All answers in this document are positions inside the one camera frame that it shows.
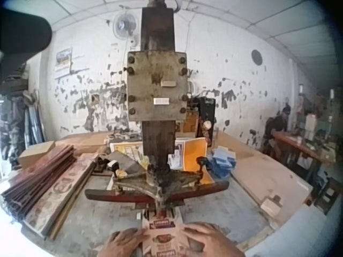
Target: wooden board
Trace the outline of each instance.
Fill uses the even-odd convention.
[[[73,204],[76,200],[76,198],[78,197],[79,193],[82,191],[82,189],[84,188],[85,184],[87,183],[88,179],[91,176],[91,172],[89,172],[87,174],[87,176],[84,178],[84,180],[81,181],[80,185],[77,187],[77,189],[74,191],[74,193],[72,194],[72,196],[70,197],[70,199],[68,200],[68,202],[66,203],[66,205],[64,206],[63,210],[61,211],[61,213],[59,214],[58,218],[56,219],[53,227],[51,228],[51,230],[49,231],[49,238],[51,240],[55,240],[56,236],[59,232],[59,230],[61,229],[65,219],[68,216],[69,211],[71,210],[71,208],[73,207]]]
[[[24,219],[25,225],[45,237],[75,188],[91,172],[95,158],[95,154],[82,154],[33,206]]]
[[[303,205],[312,186],[267,155],[238,160],[232,175],[261,205],[267,197],[281,197],[282,205],[274,217],[278,226],[285,224]]]
[[[262,154],[222,131],[218,132],[217,137],[214,138],[213,141],[214,141],[214,144],[212,145],[212,149],[215,149],[218,146],[225,146],[230,151],[233,151],[236,153],[237,160],[242,160],[245,158]]]

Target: hand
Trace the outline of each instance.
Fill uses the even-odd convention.
[[[144,235],[146,229],[126,229],[122,232],[114,232],[98,253],[98,257],[127,257],[138,247],[143,240],[149,238]]]
[[[245,256],[223,233],[217,225],[196,222],[184,225],[184,230],[181,232],[200,243],[203,243],[203,252],[195,252],[192,249],[184,248],[181,254],[187,257],[205,257],[205,256],[221,256],[221,257],[243,257]]]

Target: cardboard box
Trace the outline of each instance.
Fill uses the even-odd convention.
[[[38,161],[41,157],[46,155],[51,149],[55,147],[54,141],[49,141],[45,143],[38,143],[37,145],[29,146],[25,151],[18,158],[18,162],[20,163],[23,169],[30,167],[36,161]]]

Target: black object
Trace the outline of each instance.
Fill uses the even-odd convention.
[[[262,55],[261,55],[261,53],[259,51],[253,50],[251,52],[251,57],[252,57],[253,62],[256,65],[258,65],[258,66],[262,65],[262,62],[263,62]]]
[[[0,81],[49,46],[53,32],[42,17],[0,9]]]
[[[208,132],[208,138],[209,142],[207,143],[207,146],[212,145],[212,138],[213,138],[213,127],[214,127],[214,119],[215,119],[215,99],[214,98],[206,98],[206,97],[196,97],[193,100],[194,103],[197,104],[198,110],[199,110],[199,117],[201,119],[198,131],[197,131],[197,137],[206,137],[204,133],[204,126],[203,124],[206,121],[211,122],[211,128],[207,130]]]

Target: white label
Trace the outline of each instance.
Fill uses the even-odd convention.
[[[169,98],[154,98],[154,105],[169,105]]]

